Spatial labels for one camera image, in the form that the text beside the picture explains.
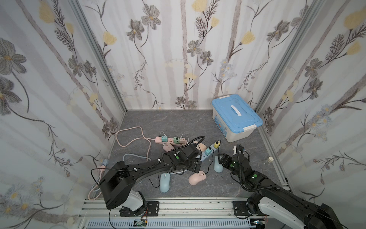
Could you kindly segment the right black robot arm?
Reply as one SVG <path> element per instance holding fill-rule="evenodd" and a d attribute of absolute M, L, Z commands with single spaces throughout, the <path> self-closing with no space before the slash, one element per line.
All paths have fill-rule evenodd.
<path fill-rule="evenodd" d="M 246 201 L 249 215 L 271 216 L 293 229 L 344 229 L 334 210 L 317 205 L 285 190 L 250 166 L 249 155 L 238 144 L 232 156 L 219 154 L 218 162 L 231 172 L 232 179 L 251 193 Z"/>

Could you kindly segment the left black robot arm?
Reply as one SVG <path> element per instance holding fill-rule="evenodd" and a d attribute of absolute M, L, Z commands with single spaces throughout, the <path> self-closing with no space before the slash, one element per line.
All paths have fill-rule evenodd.
<path fill-rule="evenodd" d="M 148 162 L 127 165 L 117 162 L 99 182 L 106 208 L 115 209 L 127 201 L 132 187 L 139 181 L 152 175 L 188 170 L 199 173 L 202 152 L 198 143 L 190 143 L 162 153 Z"/>

